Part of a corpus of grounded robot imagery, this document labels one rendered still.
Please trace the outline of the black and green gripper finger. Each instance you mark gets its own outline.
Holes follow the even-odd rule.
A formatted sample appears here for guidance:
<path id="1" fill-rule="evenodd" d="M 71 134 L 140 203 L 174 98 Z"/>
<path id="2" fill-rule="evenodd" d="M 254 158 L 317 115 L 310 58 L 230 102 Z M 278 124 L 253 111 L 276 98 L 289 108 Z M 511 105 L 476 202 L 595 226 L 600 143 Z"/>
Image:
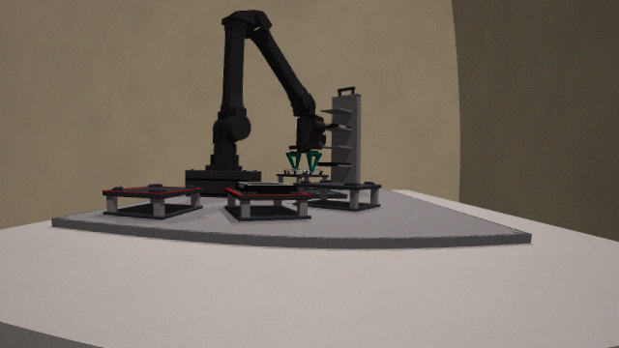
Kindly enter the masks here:
<path id="1" fill-rule="evenodd" d="M 298 154 L 298 153 L 286 153 L 286 156 L 288 157 L 288 159 L 289 159 L 289 161 L 291 163 L 292 168 L 298 168 L 301 155 L 302 154 Z M 292 157 L 296 157 L 296 165 L 294 165 Z"/>
<path id="2" fill-rule="evenodd" d="M 322 156 L 322 153 L 307 152 L 307 159 L 308 159 L 309 171 L 310 172 L 314 171 L 314 168 L 317 165 L 317 163 L 318 163 L 319 159 L 321 158 L 321 156 Z M 312 157 L 315 157 L 313 165 L 311 165 Z"/>

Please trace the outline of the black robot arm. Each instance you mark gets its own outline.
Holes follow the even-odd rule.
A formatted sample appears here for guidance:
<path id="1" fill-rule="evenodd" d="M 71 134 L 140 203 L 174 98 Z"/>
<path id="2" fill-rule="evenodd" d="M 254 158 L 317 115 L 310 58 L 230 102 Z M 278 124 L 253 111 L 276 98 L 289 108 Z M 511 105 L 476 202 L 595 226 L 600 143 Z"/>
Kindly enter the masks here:
<path id="1" fill-rule="evenodd" d="M 326 130 L 324 119 L 315 115 L 313 97 L 299 81 L 273 39 L 269 30 L 272 23 L 267 15 L 259 10 L 237 11 L 223 18 L 221 25 L 224 25 L 225 31 L 222 102 L 218 120 L 213 125 L 214 154 L 211 155 L 210 165 L 205 165 L 205 170 L 242 171 L 239 156 L 236 155 L 237 144 L 234 143 L 246 139 L 251 133 L 251 122 L 243 104 L 245 38 L 256 44 L 284 88 L 294 116 L 300 117 L 297 119 L 297 131 L 311 131 L 309 145 L 319 146 L 322 150 L 326 144 L 326 135 L 322 134 Z"/>

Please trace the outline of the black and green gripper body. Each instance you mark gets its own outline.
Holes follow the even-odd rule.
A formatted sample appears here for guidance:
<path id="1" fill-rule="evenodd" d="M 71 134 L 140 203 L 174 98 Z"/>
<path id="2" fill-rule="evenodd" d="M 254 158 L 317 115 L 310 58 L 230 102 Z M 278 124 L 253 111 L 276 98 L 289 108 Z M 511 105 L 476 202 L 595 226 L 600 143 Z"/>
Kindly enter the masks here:
<path id="1" fill-rule="evenodd" d="M 297 149 L 297 152 L 290 152 L 290 153 L 298 153 L 298 154 L 302 154 L 306 152 L 318 153 L 318 151 L 311 151 L 314 149 L 319 150 L 319 146 L 310 145 L 310 132 L 311 131 L 309 130 L 301 131 L 301 133 L 297 131 L 297 138 L 296 138 L 297 146 L 289 146 L 289 150 Z"/>

